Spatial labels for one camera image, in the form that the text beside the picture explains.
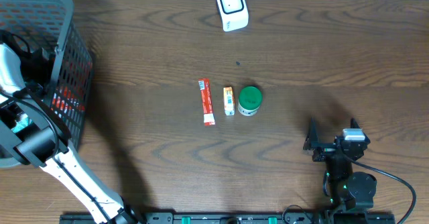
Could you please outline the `orange snack packet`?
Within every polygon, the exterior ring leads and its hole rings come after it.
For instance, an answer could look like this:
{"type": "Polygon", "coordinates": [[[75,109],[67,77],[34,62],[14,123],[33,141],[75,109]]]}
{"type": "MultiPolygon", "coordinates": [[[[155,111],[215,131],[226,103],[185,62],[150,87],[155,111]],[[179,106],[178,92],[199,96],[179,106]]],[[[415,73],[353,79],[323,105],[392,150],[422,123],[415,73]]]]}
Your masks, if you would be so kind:
{"type": "Polygon", "coordinates": [[[235,98],[232,87],[223,88],[224,111],[226,116],[235,114],[235,98]]]}

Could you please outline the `red stick sachet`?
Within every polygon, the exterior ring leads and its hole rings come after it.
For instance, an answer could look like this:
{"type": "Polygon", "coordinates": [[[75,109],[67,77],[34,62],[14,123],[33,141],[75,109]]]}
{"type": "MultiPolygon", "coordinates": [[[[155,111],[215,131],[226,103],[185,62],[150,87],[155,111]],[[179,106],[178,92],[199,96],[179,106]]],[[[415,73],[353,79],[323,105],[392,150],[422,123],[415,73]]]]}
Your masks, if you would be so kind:
{"type": "Polygon", "coordinates": [[[212,107],[211,91],[210,91],[210,82],[207,78],[202,78],[198,80],[200,87],[200,93],[202,97],[202,109],[204,112],[203,121],[205,126],[215,125],[215,117],[212,107]]]}

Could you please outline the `green lid seasoning jar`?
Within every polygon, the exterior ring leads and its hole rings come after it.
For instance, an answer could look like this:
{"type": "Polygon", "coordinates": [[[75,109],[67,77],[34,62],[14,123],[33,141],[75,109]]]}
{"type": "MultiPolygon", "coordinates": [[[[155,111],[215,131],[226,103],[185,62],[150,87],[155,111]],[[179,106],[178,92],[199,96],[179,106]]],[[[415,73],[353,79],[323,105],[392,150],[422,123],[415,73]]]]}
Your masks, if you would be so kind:
{"type": "Polygon", "coordinates": [[[259,110],[263,95],[262,92],[253,86],[244,87],[241,89],[238,98],[238,111],[244,116],[252,116],[259,110]]]}

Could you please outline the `red snack packet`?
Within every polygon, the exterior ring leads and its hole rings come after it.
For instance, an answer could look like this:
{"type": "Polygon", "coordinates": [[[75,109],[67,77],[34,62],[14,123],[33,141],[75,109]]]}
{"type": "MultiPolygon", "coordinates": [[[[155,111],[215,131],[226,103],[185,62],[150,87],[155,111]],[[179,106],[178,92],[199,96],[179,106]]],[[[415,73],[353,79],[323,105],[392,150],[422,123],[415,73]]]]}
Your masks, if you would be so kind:
{"type": "Polygon", "coordinates": [[[71,69],[62,67],[58,79],[58,86],[52,99],[51,109],[57,108],[64,113],[68,111],[85,112],[86,92],[90,85],[92,62],[73,63],[66,61],[71,69]]]}

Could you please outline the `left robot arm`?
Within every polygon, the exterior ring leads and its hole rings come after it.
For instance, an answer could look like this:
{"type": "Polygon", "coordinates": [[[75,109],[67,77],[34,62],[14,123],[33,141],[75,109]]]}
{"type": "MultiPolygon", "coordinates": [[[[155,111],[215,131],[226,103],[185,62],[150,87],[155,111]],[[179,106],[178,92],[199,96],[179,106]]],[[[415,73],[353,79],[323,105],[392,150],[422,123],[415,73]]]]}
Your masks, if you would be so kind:
{"type": "Polygon", "coordinates": [[[1,30],[1,149],[61,182],[95,223],[144,223],[76,150],[92,74],[92,59],[74,32],[45,48],[1,30]]]}

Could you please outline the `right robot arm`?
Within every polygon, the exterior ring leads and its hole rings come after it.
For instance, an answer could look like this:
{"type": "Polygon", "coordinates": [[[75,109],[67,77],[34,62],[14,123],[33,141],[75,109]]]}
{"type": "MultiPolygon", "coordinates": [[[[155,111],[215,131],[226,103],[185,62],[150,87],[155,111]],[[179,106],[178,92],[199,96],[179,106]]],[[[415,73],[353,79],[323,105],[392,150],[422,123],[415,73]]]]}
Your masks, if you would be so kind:
{"type": "Polygon", "coordinates": [[[363,157],[370,143],[358,123],[351,119],[330,143],[319,141],[315,120],[310,121],[304,150],[312,150],[314,162],[324,162],[324,194],[331,206],[314,214],[313,223],[369,223],[368,210],[373,208],[377,179],[365,172],[355,172],[352,163],[363,157]]]}

